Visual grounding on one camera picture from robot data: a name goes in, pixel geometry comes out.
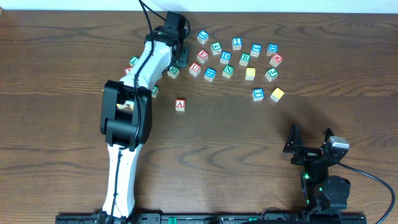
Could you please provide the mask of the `red A block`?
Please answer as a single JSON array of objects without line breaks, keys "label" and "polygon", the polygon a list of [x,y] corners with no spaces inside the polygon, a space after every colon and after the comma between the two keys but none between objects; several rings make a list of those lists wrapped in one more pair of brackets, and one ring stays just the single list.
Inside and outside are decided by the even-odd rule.
[{"label": "red A block", "polygon": [[176,99],[175,100],[175,110],[176,111],[185,111],[186,101],[184,99]]}]

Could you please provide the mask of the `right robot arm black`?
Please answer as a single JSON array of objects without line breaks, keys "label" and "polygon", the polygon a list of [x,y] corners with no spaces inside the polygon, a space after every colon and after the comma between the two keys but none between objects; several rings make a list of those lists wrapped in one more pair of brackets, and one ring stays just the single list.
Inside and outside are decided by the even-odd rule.
[{"label": "right robot arm black", "polygon": [[344,210],[351,184],[348,179],[330,175],[328,168],[339,163],[349,151],[350,144],[334,135],[328,128],[324,143],[318,147],[307,147],[296,125],[292,125],[283,152],[293,155],[290,162],[303,166],[301,176],[302,192],[310,207],[318,207],[322,212]]}]

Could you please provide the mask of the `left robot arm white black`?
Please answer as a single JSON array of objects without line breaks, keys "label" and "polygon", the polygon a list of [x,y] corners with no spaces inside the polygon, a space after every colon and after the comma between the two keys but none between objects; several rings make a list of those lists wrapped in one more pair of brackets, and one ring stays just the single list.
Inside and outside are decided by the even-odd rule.
[{"label": "left robot arm white black", "polygon": [[137,160],[152,128],[152,89],[164,70],[186,66],[189,28],[185,16],[169,11],[164,25],[146,35],[132,70],[103,88],[100,131],[108,145],[109,178],[100,223],[126,223],[134,211]]}]

